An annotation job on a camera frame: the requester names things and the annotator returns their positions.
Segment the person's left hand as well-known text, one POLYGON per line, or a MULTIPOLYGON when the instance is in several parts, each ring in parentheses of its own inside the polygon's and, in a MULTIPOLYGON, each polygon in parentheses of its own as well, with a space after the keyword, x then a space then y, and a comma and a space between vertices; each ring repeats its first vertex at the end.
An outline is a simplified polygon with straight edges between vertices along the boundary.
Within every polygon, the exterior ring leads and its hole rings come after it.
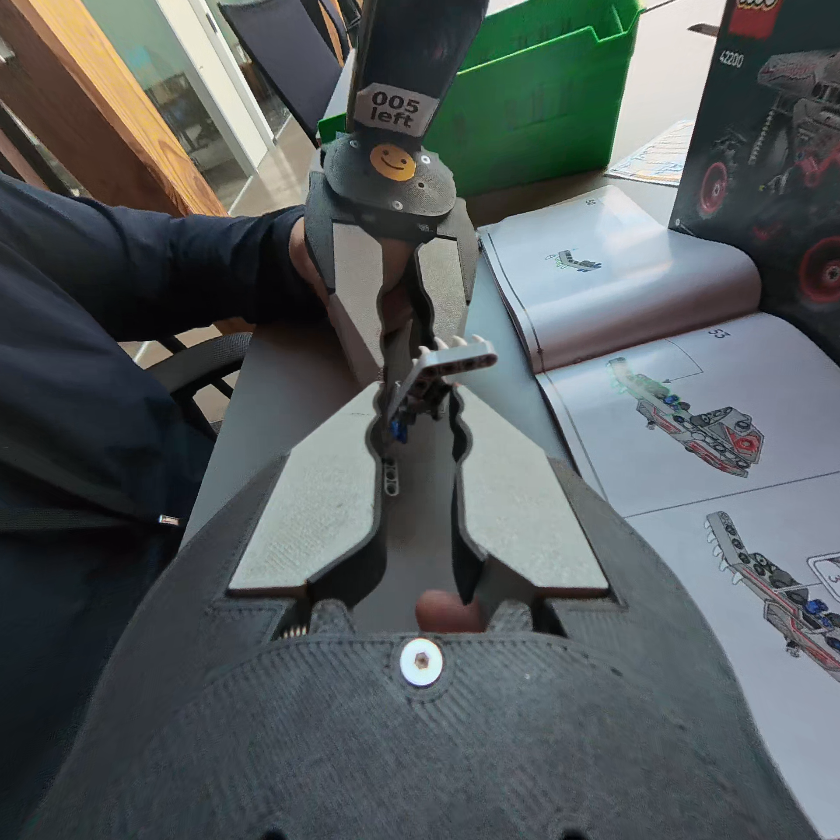
MULTIPOLYGON (((403 274, 414 247, 394 238, 378 238, 383 259, 383 283, 381 309, 384 334, 388 335, 403 327, 413 315, 413 305, 403 285, 403 274)), ((300 217, 293 225, 289 240, 289 257, 295 271, 315 292, 325 311, 329 310, 329 294, 324 282, 310 258, 306 243, 305 220, 300 217)))

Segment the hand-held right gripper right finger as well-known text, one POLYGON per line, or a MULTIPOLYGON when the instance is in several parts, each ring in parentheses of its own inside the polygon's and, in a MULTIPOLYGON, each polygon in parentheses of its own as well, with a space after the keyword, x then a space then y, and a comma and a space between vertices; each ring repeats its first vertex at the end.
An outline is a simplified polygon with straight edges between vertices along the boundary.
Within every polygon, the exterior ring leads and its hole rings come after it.
POLYGON ((463 385, 450 400, 453 572, 466 603, 592 599, 610 585, 554 461, 463 385))

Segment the wooden panel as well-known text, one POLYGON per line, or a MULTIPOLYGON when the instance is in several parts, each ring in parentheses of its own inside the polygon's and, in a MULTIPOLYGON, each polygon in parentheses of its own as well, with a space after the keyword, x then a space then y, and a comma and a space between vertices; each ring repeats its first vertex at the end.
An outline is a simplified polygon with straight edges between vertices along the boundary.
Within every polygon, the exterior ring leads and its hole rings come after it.
POLYGON ((1 2, 2 102, 97 200, 228 215, 82 2, 1 2))

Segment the colourful printed leaflet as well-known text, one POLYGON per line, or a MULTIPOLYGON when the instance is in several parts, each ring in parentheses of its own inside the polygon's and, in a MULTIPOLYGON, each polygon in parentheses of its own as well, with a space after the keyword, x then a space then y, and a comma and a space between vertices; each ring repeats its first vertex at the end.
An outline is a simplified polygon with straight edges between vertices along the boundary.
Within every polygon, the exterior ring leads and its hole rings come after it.
POLYGON ((695 128, 682 119, 635 152, 612 164, 604 173, 613 179, 678 187, 695 128))

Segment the black office chair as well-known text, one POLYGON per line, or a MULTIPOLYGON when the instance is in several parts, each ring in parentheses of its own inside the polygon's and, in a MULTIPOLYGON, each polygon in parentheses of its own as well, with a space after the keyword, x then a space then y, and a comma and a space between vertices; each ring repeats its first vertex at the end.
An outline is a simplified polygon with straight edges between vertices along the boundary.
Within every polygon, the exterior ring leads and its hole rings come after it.
POLYGON ((222 422, 209 422, 195 402, 195 395, 212 386, 230 399, 234 388, 225 377, 242 367, 251 332, 232 332, 187 346, 172 335, 158 341, 169 356, 146 368, 181 409, 184 419, 205 437, 215 441, 222 422))

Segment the person's left forearm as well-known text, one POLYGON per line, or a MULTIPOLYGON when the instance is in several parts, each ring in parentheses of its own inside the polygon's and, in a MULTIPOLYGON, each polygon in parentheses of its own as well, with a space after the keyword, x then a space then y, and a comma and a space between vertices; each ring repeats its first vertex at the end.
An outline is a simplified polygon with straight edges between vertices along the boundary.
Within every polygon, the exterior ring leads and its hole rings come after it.
POLYGON ((257 217, 172 217, 94 206, 99 276, 79 303, 116 340, 158 338, 241 319, 321 320, 326 311, 291 264, 290 206, 257 217))

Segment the person's dark clothed body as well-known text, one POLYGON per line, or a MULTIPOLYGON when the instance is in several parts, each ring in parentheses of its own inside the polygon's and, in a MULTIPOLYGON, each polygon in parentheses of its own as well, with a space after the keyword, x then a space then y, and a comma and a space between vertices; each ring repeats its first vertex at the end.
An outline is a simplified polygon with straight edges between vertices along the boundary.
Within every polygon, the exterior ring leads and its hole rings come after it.
POLYGON ((2 838, 56 777, 212 443, 79 303, 93 201, 2 176, 2 838))

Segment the dark mesh chair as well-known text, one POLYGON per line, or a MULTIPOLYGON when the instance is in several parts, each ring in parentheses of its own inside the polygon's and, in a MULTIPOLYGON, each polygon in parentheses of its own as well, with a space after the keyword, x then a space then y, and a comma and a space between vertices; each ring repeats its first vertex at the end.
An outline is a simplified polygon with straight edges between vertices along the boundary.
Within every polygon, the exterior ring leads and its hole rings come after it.
POLYGON ((349 28, 360 21, 350 2, 258 1, 221 3, 219 10, 239 44, 266 77, 314 146, 319 121, 351 50, 349 28))

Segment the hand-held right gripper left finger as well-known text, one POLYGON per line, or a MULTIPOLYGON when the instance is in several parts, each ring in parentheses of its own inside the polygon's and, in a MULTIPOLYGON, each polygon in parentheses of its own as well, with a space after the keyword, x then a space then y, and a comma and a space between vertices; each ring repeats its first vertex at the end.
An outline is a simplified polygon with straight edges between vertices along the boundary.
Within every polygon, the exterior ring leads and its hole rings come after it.
POLYGON ((366 597, 386 569, 376 382, 286 457, 250 533, 231 595, 366 597))

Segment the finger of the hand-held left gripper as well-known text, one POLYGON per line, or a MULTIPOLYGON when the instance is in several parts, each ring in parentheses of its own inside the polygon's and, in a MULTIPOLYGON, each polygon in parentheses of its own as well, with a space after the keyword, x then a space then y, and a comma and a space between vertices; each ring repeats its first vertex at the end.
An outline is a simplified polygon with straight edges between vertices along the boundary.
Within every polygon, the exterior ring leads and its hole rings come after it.
POLYGON ((397 242, 375 238, 354 224, 332 223, 334 291, 329 315, 360 387, 382 381, 384 337, 397 330, 383 302, 397 289, 397 242))
POLYGON ((408 296, 413 307, 408 340, 412 357, 421 345, 432 350, 435 339, 450 345, 463 335, 468 303, 455 240, 433 239, 417 247, 408 262, 408 296))

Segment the lego instruction booklet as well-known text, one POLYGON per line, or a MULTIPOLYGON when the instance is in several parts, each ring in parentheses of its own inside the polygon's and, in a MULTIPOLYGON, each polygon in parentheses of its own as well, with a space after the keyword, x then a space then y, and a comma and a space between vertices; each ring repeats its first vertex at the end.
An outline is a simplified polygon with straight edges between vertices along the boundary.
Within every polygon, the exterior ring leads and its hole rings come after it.
POLYGON ((479 232, 581 477, 687 588, 838 838, 837 366, 758 312, 750 257, 615 186, 479 232))

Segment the person's right hand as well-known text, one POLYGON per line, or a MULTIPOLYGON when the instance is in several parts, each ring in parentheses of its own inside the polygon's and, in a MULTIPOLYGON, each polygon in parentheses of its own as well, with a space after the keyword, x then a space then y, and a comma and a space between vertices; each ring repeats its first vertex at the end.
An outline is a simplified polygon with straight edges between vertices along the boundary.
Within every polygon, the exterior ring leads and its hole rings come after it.
POLYGON ((421 594, 415 605, 415 618, 424 634, 478 634, 487 628, 479 603, 462 603, 456 593, 446 591, 421 594))

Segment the green plastic bin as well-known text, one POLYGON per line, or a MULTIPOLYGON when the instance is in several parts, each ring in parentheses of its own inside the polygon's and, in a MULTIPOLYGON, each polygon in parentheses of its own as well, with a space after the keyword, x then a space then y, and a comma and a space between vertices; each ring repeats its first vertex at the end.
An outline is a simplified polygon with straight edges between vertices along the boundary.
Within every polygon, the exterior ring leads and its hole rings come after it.
POLYGON ((609 162, 640 2, 367 2, 349 97, 318 126, 374 180, 384 145, 469 198, 609 162))

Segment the grey lego shark assembly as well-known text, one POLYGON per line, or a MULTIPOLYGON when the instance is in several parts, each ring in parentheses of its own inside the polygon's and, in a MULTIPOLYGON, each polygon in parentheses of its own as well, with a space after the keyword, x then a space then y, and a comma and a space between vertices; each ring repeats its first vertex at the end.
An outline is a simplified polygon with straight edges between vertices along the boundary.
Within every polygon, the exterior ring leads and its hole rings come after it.
POLYGON ((421 345, 405 377, 394 381, 388 392, 385 411, 385 494, 398 494, 396 459, 392 450, 405 445, 409 429, 416 420, 428 415, 435 422, 448 409, 448 399, 457 379, 471 371, 490 368, 498 361, 493 344, 478 335, 470 340, 455 336, 449 343, 435 338, 434 345, 421 345))

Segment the dark lego set box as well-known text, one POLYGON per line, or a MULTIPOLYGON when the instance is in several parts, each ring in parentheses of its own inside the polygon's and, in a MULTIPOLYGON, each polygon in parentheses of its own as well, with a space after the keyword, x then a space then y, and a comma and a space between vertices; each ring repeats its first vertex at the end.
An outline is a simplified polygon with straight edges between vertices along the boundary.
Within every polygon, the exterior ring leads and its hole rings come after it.
POLYGON ((727 2, 670 227, 747 254, 839 360, 839 2, 727 2))

